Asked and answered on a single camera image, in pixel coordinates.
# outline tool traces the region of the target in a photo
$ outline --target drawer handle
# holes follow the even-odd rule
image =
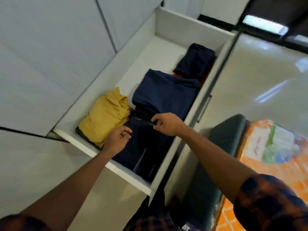
[[[199,117],[197,119],[197,123],[200,122],[200,120],[201,120],[201,118],[202,118],[202,116],[203,116],[207,106],[209,105],[211,99],[212,99],[212,95],[209,95],[209,97],[206,99],[206,103],[205,103],[205,105],[204,105],[204,107],[203,107],[203,109],[202,109],[202,111],[201,111],[201,113],[200,113],[200,115],[199,115]]]

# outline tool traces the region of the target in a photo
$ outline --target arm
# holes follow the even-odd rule
[[[20,214],[43,221],[53,231],[68,229],[105,165],[130,139],[128,127],[110,133],[103,150]]]
[[[241,185],[249,177],[257,174],[220,147],[199,135],[175,114],[156,114],[152,118],[152,121],[155,120],[158,120],[157,125],[154,126],[155,130],[169,136],[178,136],[188,144],[212,181],[232,203],[234,203]]]

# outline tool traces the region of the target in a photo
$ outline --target hand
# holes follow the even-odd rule
[[[124,149],[127,142],[131,138],[130,133],[132,132],[133,131],[126,126],[116,128],[109,134],[108,138],[106,139],[102,152],[110,156],[110,158],[114,157]]]
[[[151,121],[157,121],[154,130],[160,131],[165,135],[179,136],[187,125],[173,113],[160,113],[152,117]]]

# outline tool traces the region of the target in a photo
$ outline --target drawer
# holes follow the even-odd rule
[[[54,132],[94,157],[98,150],[77,135],[75,128],[91,110],[95,101],[107,91],[119,86],[121,94],[127,96],[132,105],[133,93],[148,69],[172,73],[188,47],[192,43],[198,43],[215,50],[217,59],[185,119],[186,124],[194,126],[233,38],[233,33],[161,7],[157,8],[61,118]],[[180,142],[180,138],[175,138],[152,183],[113,160],[106,167],[152,198]]]

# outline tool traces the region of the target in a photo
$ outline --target person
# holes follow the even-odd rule
[[[308,230],[308,207],[282,181],[256,173],[172,113],[156,114],[152,122],[156,120],[155,130],[178,136],[188,144],[212,181],[233,203],[236,218],[247,231]],[[112,131],[97,156],[19,214],[2,218],[0,229],[66,231],[107,162],[124,149],[130,133],[132,130],[125,126]],[[180,230],[163,211],[137,212],[133,217],[125,230]]]

